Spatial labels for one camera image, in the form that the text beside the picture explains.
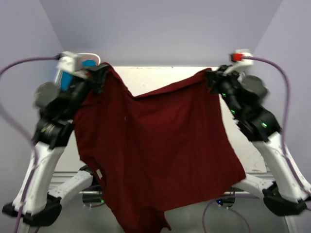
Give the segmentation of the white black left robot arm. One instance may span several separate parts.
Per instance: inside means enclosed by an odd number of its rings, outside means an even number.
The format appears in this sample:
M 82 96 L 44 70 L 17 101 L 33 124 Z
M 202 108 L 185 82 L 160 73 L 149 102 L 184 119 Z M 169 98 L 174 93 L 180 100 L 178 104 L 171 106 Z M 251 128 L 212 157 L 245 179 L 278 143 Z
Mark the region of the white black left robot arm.
M 48 227 L 75 195 L 100 187 L 101 178 L 85 167 L 58 187 L 49 189 L 55 167 L 72 134 L 73 117 L 89 93 L 102 93 L 108 70 L 108 65 L 86 67 L 83 71 L 86 77 L 74 75 L 65 91 L 52 82 L 37 89 L 35 105 L 40 119 L 30 138 L 31 160 L 19 194 L 3 206 L 5 215 L 29 227 Z

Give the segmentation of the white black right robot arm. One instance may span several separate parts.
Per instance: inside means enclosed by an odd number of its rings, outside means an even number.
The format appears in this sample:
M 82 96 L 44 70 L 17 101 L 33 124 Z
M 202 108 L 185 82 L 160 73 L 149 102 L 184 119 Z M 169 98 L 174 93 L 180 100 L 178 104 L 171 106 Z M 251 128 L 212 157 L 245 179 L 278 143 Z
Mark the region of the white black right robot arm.
M 241 81 L 239 73 L 226 74 L 227 65 L 216 71 L 205 72 L 208 87 L 213 94 L 220 94 L 231 111 L 237 127 L 262 155 L 274 180 L 247 175 L 235 184 L 263 200 L 276 216 L 297 216 L 307 209 L 311 200 L 311 185 L 300 187 L 295 175 L 303 179 L 287 148 L 282 147 L 281 127 L 276 117 L 262 106 L 268 89 L 257 76 L 247 75 Z

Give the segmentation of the dark red t shirt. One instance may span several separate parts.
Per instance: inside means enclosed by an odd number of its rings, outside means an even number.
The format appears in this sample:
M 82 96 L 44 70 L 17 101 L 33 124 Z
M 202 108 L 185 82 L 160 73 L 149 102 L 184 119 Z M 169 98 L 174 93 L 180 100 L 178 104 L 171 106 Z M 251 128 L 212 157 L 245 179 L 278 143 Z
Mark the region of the dark red t shirt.
M 80 159 L 127 233 L 158 233 L 166 211 L 214 199 L 245 178 L 206 71 L 133 96 L 109 67 L 74 116 Z

